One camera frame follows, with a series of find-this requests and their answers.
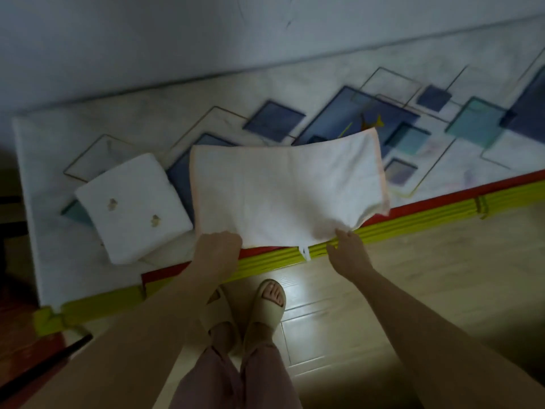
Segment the pink pants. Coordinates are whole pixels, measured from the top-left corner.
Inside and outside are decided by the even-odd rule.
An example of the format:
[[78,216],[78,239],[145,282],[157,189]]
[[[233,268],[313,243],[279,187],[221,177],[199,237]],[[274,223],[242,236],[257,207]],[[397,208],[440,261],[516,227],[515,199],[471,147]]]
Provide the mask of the pink pants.
[[180,381],[169,409],[300,408],[292,381],[274,344],[256,346],[239,372],[228,356],[208,347]]

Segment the wall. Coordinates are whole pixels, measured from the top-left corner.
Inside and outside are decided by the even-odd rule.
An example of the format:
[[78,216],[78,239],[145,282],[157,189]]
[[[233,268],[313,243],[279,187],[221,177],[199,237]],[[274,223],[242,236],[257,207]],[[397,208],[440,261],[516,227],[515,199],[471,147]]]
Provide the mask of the wall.
[[545,0],[0,0],[0,167],[14,111],[538,13]]

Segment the beige slipper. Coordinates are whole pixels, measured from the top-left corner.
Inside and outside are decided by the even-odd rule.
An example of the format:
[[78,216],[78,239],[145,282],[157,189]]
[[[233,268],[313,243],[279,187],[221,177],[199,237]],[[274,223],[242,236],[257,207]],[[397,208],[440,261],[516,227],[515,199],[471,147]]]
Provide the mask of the beige slipper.
[[237,354],[242,345],[240,332],[233,318],[233,313],[231,312],[231,307],[227,301],[227,297],[225,297],[225,293],[221,287],[217,288],[217,292],[220,294],[220,298],[208,303],[204,307],[203,311],[201,312],[201,324],[208,333],[214,326],[220,323],[230,323],[235,332],[235,344],[229,354]]
[[[269,285],[269,282],[276,282],[282,290],[282,296],[284,298],[284,305],[280,307],[275,302],[263,298],[263,292]],[[286,309],[286,293],[282,284],[276,280],[267,279],[259,285],[257,292],[255,293],[255,298],[253,300],[252,312],[250,314],[250,319],[248,320],[248,326],[252,323],[263,323],[269,326],[273,331],[276,330],[280,322],[282,321],[282,316],[284,315],[284,310]]]

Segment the person's right arm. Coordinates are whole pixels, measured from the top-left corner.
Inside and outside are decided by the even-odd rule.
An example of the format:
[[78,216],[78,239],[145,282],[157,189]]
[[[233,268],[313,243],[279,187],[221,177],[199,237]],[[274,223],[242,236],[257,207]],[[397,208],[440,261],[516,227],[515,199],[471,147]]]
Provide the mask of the person's right arm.
[[380,275],[356,234],[337,237],[333,268],[371,305],[426,408],[545,407],[528,374]]

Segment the red strip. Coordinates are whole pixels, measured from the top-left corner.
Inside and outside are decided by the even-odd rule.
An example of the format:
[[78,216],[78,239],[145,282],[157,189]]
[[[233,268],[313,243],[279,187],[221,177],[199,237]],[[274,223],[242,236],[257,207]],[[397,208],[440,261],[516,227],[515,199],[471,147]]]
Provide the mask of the red strip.
[[[532,182],[537,182],[540,180],[545,180],[545,170],[535,171],[528,173],[526,175],[521,175],[514,178],[504,179],[498,182],[492,182],[491,184],[477,186],[475,188],[466,189],[459,192],[449,193],[447,195],[441,195],[436,198],[426,199],[424,201],[415,202],[412,204],[398,206],[397,208],[392,208],[388,216],[384,215],[374,215],[369,218],[362,227],[368,225],[378,224],[384,221],[390,221],[402,216],[407,216],[411,214],[416,214],[419,212],[427,211],[433,208],[439,208],[440,206],[454,204],[456,202],[466,201],[467,199],[477,198],[479,196],[485,195],[491,192],[497,192],[504,189],[512,188],[515,186],[521,186],[530,184]],[[280,248],[285,247],[258,247],[258,248],[248,248],[246,250],[240,251],[239,258],[253,257],[258,254],[269,253],[270,251],[279,250]],[[175,266],[161,268],[159,270],[149,271],[142,274],[142,284],[146,287],[148,282],[162,280],[168,277],[174,277],[175,275],[180,274],[190,263],[177,264]]]

